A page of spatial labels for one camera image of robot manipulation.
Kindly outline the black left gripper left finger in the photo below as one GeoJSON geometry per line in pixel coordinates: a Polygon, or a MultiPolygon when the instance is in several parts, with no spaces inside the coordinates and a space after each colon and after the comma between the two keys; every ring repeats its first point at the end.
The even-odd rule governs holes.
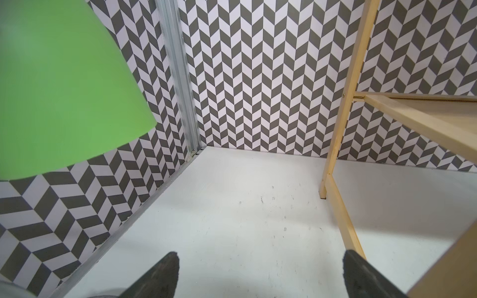
{"type": "Polygon", "coordinates": [[[173,298],[178,285],[180,259],[176,252],[166,254],[120,298],[173,298]]]}

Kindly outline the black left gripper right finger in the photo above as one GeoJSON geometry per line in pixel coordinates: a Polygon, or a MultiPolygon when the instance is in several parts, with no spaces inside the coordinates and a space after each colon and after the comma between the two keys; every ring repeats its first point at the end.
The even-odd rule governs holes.
{"type": "Polygon", "coordinates": [[[407,298],[355,250],[343,258],[344,283],[350,298],[407,298]]]}

